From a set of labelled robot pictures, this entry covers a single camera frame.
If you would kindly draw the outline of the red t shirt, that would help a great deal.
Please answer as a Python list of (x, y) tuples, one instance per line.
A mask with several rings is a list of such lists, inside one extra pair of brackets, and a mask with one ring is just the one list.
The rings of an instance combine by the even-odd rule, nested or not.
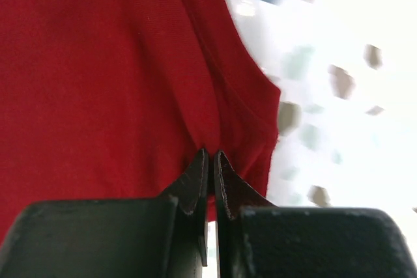
[(265, 194), (279, 98), (225, 0), (1, 0), (1, 234), (36, 201), (154, 197), (201, 148)]

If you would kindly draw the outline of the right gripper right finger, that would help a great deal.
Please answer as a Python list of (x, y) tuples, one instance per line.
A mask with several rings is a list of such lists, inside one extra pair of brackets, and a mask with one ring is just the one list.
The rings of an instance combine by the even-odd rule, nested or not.
[(415, 277), (394, 220), (370, 208), (280, 208), (213, 160), (219, 277)]

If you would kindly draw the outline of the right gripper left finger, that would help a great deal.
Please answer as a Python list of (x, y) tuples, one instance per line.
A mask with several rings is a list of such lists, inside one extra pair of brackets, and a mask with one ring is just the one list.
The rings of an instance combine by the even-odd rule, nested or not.
[(155, 198), (34, 203), (1, 246), (1, 276), (200, 277), (208, 173), (200, 150)]

